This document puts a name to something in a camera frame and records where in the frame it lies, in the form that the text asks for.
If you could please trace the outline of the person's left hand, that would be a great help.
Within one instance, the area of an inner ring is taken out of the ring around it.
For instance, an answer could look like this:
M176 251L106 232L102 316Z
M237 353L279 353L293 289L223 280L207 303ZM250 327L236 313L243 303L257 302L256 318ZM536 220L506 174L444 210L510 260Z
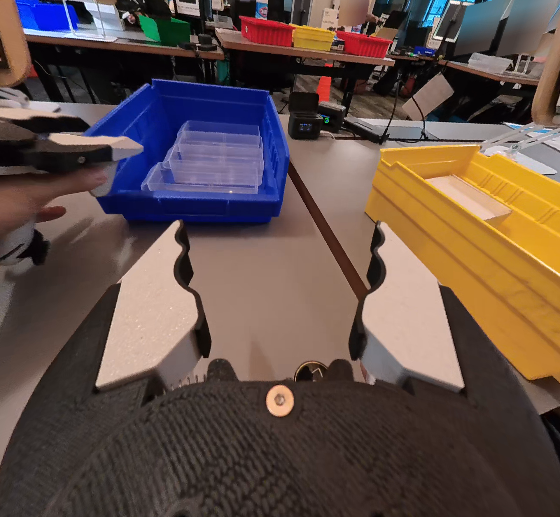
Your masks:
M1 176L1 240L29 221L51 221L66 209L49 206L60 196L88 192L104 185L108 178L101 168L65 174L25 173Z

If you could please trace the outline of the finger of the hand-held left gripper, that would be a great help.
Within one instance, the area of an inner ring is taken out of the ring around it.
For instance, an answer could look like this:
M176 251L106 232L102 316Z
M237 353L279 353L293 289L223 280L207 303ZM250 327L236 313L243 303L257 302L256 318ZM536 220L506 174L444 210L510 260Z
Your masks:
M90 124L77 116L23 108L1 108L1 121L10 122L36 134L82 134L90 129Z
M118 163L143 152L126 136L51 133L26 147L26 187L33 198L108 193Z

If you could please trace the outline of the small blue plastic bin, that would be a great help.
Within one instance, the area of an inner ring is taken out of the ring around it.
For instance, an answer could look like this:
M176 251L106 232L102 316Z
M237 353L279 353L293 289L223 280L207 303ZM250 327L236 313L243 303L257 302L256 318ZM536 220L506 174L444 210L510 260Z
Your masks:
M78 27L78 16L71 4L39 0L15 0L24 29L36 31L71 31Z

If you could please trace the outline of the clear acrylic stand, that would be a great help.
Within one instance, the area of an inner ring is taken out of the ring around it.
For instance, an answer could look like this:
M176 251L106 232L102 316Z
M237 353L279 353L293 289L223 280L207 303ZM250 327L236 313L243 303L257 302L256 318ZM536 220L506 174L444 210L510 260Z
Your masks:
M83 4L90 3L94 5L97 16L93 16L93 27L81 27L81 24L78 21L74 25L74 21L69 11L69 3L71 2L81 2ZM117 41L118 37L109 33L106 24L104 24L102 20L102 10L100 8L101 5L98 0L62 0L62 3L71 33L71 35L69 36L70 38L74 38L77 40L102 41L107 43L114 43Z

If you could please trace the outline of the small yellow plastic bin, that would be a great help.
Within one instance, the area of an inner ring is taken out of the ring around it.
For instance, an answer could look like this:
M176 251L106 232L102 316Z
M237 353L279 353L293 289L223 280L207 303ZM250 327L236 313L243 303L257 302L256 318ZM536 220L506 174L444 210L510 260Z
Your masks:
M292 46L297 49L330 52L335 39L335 31L289 24L292 31Z

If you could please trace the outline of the red plastic bin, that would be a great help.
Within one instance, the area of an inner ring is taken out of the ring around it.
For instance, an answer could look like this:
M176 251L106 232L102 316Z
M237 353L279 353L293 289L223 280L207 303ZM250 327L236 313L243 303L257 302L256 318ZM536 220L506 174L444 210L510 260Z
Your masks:
M243 38L259 45L291 47L294 27L283 22L240 16Z
M392 39L387 40L347 31L337 31L336 36L339 40L344 41L346 54L366 58L385 58L393 43Z

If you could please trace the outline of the large blue plastic bin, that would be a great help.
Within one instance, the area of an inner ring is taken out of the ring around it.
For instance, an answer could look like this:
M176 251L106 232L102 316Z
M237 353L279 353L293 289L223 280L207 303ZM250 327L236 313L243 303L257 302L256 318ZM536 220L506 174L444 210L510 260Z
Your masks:
M187 121L258 126L264 144L263 181L255 194L142 190L149 171ZM276 106L265 90L152 80L86 132L126 136L143 153L122 160L111 190L97 199L106 214L126 220L190 223L268 223L281 213L290 150Z

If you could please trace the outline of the clear plastic container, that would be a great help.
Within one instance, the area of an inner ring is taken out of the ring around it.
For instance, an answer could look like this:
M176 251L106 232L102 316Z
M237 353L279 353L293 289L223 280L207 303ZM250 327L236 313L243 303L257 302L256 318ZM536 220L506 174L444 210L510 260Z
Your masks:
M512 69L513 62L511 59L495 57L479 52L474 52L467 62L468 67L492 74L503 74Z

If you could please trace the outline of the green plastic bin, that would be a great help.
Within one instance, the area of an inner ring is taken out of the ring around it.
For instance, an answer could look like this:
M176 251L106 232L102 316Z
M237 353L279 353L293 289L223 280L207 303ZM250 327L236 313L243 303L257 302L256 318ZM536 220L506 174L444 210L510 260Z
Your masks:
M164 46L176 47L190 43L191 25L176 18L152 18L138 16L139 25L145 36Z

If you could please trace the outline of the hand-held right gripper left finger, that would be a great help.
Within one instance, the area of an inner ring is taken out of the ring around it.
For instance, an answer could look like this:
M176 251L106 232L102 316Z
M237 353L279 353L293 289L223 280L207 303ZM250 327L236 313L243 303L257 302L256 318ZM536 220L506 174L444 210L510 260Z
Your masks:
M100 391L155 378L164 390L195 382L212 347L186 227L175 221L120 280L95 386Z

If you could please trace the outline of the black power bank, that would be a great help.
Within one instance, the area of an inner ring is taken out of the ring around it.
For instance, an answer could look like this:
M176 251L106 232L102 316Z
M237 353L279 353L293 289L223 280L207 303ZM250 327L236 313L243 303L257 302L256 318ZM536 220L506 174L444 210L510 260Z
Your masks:
M320 101L318 104L318 114L323 120L322 131L337 134L342 128L347 109L335 102Z

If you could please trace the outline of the wooden edged table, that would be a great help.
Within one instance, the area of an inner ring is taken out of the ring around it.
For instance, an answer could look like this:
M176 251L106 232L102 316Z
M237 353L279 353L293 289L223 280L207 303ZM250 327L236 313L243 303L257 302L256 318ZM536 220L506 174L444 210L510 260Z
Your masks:
M202 50L183 49L179 46L165 46L156 41L143 41L139 39L127 40L116 38L114 41L99 38L74 38L69 33L60 31L40 31L24 29L28 43L68 46L73 48L111 50L116 52L135 52L141 54L156 54L169 57L199 58L203 60L225 60L222 49L210 52Z
M492 73L481 71L476 68L472 68L465 63L458 63L455 61L448 61L448 60L439 60L438 65L451 68L456 71L460 71L463 73L477 75L479 77L486 78L488 80L494 80L503 83L512 83L512 84L520 84L525 86L533 86L536 87L539 84L539 78L530 77L526 74L516 73L516 72L509 72L509 73Z
M390 58L372 58L351 55L348 53L311 50L297 47L258 44L249 41L242 33L235 30L216 29L216 39L227 50L243 52L261 52L266 54L282 55L287 57L321 59L327 62L363 64L368 66L393 66L395 61Z

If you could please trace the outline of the white device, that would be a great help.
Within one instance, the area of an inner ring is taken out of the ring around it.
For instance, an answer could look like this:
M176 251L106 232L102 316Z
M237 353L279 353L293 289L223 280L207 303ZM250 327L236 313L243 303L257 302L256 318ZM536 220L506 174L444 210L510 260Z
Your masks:
M84 2L86 10L93 18L98 31L124 32L124 21L115 5L102 4L96 1Z

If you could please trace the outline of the large yellow plastic bin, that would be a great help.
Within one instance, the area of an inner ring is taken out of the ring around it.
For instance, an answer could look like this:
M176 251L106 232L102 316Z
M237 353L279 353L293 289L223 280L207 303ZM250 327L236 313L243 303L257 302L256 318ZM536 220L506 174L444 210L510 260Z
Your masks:
M498 227L426 179L447 175L512 209ZM453 290L527 380L559 381L559 182L479 145L382 149L365 212Z

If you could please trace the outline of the cardboard divider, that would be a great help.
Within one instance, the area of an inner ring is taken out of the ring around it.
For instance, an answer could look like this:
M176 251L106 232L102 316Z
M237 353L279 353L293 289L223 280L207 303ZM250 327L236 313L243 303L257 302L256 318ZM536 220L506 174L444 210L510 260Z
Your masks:
M559 100L559 22L552 39L548 57L533 97L531 119L535 124L559 127L556 106Z
M15 0L1 0L1 87L18 86L29 76L31 56Z

